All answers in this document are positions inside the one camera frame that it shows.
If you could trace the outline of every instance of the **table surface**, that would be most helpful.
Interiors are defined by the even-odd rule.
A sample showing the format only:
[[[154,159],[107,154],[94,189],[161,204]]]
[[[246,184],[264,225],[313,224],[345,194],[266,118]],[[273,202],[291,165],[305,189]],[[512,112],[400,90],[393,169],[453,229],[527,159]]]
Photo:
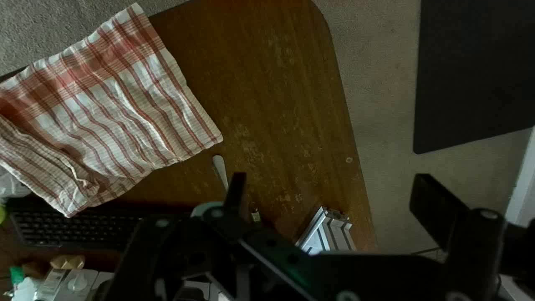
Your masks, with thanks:
[[[310,0],[193,0],[151,18],[224,142],[151,174],[121,202],[196,205],[248,172],[244,210],[296,239],[320,205],[351,217],[360,249],[373,222],[330,28]]]

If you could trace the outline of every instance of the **striped towel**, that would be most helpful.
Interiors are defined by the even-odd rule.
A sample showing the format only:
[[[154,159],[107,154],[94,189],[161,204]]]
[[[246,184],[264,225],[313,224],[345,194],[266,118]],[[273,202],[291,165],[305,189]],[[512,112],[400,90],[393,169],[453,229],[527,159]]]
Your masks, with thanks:
[[[0,83],[0,165],[67,217],[221,140],[137,3]]]

